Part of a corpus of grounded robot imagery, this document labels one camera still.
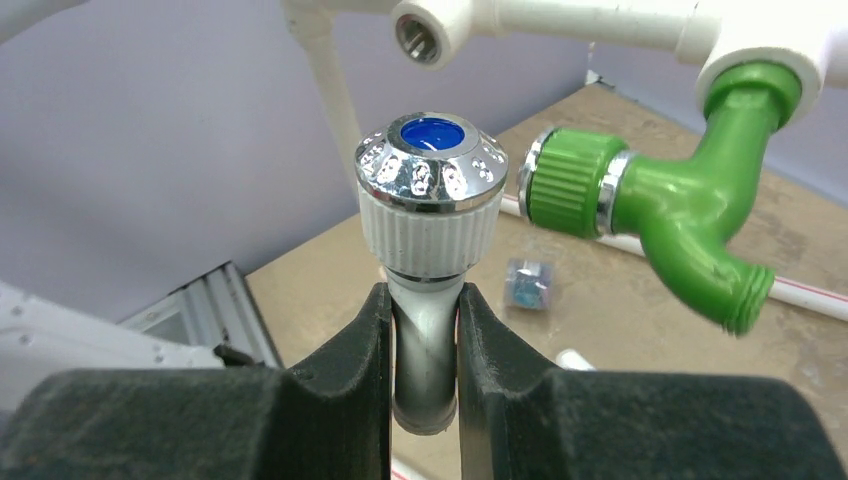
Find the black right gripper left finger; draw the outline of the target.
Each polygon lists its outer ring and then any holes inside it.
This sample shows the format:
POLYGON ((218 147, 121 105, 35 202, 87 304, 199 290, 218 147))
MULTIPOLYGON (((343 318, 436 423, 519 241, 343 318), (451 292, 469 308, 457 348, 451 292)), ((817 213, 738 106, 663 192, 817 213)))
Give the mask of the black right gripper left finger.
POLYGON ((391 298, 287 368, 71 370, 23 401, 5 479, 387 479, 391 298))

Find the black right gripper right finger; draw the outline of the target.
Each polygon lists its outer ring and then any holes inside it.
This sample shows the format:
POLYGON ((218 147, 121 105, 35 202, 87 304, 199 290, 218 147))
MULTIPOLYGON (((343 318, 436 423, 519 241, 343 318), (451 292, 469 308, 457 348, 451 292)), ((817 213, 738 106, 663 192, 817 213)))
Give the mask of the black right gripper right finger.
POLYGON ((466 479, 843 479, 817 414, 765 377, 566 370, 458 298, 466 479))

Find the white faucet chrome knob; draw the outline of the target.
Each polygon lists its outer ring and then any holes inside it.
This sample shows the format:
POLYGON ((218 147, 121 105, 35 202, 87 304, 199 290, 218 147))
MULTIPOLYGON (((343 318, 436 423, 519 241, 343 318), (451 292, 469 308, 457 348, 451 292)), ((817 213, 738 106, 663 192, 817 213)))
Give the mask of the white faucet chrome knob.
POLYGON ((415 112, 363 138, 354 171, 365 241, 392 298, 393 415, 435 435, 456 412, 458 296, 493 240, 508 156, 461 117, 415 112))

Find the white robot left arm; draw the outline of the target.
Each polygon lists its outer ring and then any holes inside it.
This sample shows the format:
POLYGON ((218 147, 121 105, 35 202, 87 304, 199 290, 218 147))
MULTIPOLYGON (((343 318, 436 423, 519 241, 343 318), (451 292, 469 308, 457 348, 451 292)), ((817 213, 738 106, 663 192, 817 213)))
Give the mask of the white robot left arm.
POLYGON ((1 410, 71 369, 221 368, 208 347, 142 334, 1 284, 1 410))

